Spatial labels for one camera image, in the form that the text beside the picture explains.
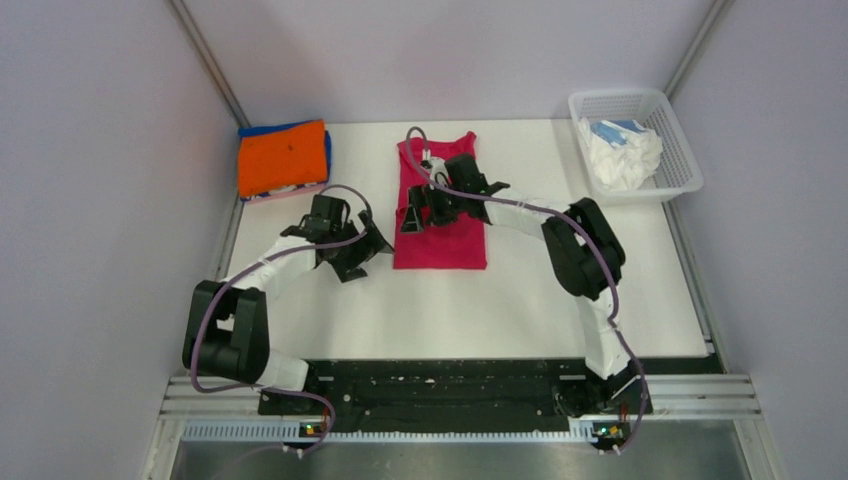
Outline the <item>magenta t shirt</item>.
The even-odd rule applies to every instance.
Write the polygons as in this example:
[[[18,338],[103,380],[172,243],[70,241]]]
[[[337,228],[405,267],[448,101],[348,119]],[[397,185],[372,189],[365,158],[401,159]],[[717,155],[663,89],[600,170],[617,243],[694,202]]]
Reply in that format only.
[[[463,214],[456,222],[444,227],[426,227],[421,233],[400,231],[408,206],[408,189],[425,183],[409,164],[410,161],[421,160],[423,148],[423,140],[419,137],[411,140],[410,151],[406,150],[403,141],[397,144],[400,174],[393,268],[484,270],[487,267],[485,227],[476,219]]]

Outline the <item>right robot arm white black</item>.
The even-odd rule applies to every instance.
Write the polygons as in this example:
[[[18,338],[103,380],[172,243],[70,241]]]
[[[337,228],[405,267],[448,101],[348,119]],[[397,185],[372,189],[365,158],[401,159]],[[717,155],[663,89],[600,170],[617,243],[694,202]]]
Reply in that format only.
[[[587,400],[600,412],[614,411],[638,369],[616,321],[626,255],[599,205],[590,198],[570,205],[533,199],[507,183],[490,183],[467,153],[447,161],[426,154],[405,162],[423,182],[408,190],[401,233],[445,227],[466,216],[544,243],[555,278],[577,301]]]

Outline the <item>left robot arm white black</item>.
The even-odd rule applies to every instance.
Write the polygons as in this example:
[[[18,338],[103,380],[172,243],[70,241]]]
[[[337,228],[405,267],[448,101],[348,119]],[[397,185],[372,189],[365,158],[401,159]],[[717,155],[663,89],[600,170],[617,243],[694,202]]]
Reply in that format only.
[[[329,265],[340,282],[366,276],[364,263],[393,253],[366,204],[358,215],[326,191],[310,211],[285,228],[271,247],[243,270],[221,281],[203,280],[193,291],[183,344],[183,361],[193,387],[207,392],[201,375],[229,380],[230,388],[282,394],[297,413],[319,404],[320,386],[310,365],[271,345],[269,305],[304,275]]]

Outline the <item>pink folded t shirt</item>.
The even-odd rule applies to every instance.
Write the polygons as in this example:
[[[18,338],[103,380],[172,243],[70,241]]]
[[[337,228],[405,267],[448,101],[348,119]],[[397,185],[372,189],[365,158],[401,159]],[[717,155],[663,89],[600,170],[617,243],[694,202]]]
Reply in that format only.
[[[285,186],[276,190],[261,192],[256,195],[240,196],[239,200],[243,203],[258,203],[268,200],[287,198],[295,195],[315,193],[326,186],[326,183],[309,183]]]

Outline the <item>white crumpled t shirt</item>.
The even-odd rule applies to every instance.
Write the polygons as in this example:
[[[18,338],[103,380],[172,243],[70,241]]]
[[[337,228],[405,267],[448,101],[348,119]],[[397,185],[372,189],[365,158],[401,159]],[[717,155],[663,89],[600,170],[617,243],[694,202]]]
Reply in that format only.
[[[662,138],[634,120],[581,118],[590,171],[608,191],[631,191],[657,171],[664,151]]]

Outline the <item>white plastic basket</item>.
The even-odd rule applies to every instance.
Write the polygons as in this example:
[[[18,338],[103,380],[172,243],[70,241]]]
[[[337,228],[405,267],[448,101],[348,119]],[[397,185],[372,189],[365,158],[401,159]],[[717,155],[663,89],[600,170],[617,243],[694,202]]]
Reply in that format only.
[[[568,99],[590,195],[605,205],[666,202],[694,193],[703,175],[664,93],[622,88]]]

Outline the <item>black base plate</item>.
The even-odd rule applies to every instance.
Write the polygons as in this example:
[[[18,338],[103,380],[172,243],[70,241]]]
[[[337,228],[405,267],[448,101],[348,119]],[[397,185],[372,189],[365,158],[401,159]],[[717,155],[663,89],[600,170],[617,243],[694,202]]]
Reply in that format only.
[[[633,421],[652,411],[633,365],[601,380],[570,358],[312,360],[315,399],[263,391],[263,416],[313,416],[333,433],[564,432],[592,415]]]

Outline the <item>aluminium rail frame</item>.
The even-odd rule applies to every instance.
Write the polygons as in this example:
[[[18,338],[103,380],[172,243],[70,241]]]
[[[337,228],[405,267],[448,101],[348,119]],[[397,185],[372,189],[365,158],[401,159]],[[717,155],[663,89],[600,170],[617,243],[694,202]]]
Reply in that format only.
[[[263,416],[260,394],[204,376],[172,376],[143,470],[146,479],[753,479],[775,478],[753,383],[729,372],[679,231],[663,204],[605,207],[626,262],[617,323],[644,366],[652,411],[620,453],[594,443],[328,443],[330,423]],[[387,254],[341,283],[329,266],[269,306],[273,348],[312,360],[570,358],[584,362],[576,299],[544,243],[486,231],[484,270],[396,270]],[[186,442],[192,420],[296,421],[318,440]]]

